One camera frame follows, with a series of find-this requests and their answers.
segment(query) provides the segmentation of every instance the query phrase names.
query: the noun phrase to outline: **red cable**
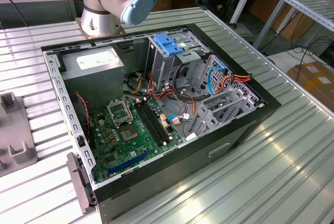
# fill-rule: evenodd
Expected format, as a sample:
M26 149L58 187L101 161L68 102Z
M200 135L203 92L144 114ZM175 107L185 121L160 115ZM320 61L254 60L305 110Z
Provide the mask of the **red cable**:
M87 116L87 125L88 125L88 142L89 142L89 137L90 137L90 133L89 133L89 112L88 112L88 108L87 108L87 103L79 94L76 93L75 95L80 98L80 100L83 102L83 104L85 106L86 116Z

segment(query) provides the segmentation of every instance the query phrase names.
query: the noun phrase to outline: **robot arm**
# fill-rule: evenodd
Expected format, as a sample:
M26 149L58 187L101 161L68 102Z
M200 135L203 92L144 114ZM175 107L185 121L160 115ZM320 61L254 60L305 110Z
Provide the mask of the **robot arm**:
M117 34L120 22L139 24L153 7L153 0L83 0L83 3L81 27L93 37Z

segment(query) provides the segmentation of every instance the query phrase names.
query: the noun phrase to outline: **chip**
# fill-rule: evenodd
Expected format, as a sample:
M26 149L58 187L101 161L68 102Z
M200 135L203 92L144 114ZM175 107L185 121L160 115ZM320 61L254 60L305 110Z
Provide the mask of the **chip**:
M119 131L125 142L138 137L138 133L134 125L126 125L126 126L120 127Z
M115 157L113 155L109 155L109 156L105 157L104 160L105 160L106 163L110 163L110 162L115 160Z

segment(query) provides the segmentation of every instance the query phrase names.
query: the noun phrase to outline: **aluminum table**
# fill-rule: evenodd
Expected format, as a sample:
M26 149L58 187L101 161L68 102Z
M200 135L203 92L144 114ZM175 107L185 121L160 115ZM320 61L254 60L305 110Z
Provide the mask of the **aluminum table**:
M151 13L127 32L196 23L282 107L241 146L114 223L330 223L333 113L207 10ZM40 46L83 39L75 22L0 32L0 92L23 96L39 161L0 178L0 223L100 223L82 215L72 150Z
M291 5L292 8L288 12L287 16L284 18L282 24L277 29L277 32L281 31L281 29L286 26L296 10L309 16L315 22L318 22L320 24L317 30L304 43L305 46L308 45L313 40L313 38L316 37L317 33L319 33L322 27L326 27L332 32L334 31L334 0L280 0L276 8L270 15L267 23L263 27L261 33L257 37L254 43L254 47L258 48L260 46L266 34L270 30L272 23L275 21L275 19L280 14L286 4Z

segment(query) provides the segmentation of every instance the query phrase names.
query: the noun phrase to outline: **blue cable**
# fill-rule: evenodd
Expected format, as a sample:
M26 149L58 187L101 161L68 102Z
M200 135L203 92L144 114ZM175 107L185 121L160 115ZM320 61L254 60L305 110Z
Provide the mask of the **blue cable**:
M179 116L179 115L177 115L177 114L173 114L173 115L169 116L169 117L167 118L167 120L168 120L168 121L171 121L171 119L172 119L172 118L175 118L175 117L182 117L182 116Z
M177 114L173 114L167 118L168 121L171 121L172 118L178 117Z
M211 88L211 73L212 73L212 71L215 70L215 69L216 69L216 70L223 71L223 69L220 68L220 67L213 67L213 68L209 71L209 73L208 73L208 89L209 89L209 92L210 92L211 95L214 95L214 93L213 93L213 91L212 91L212 88Z

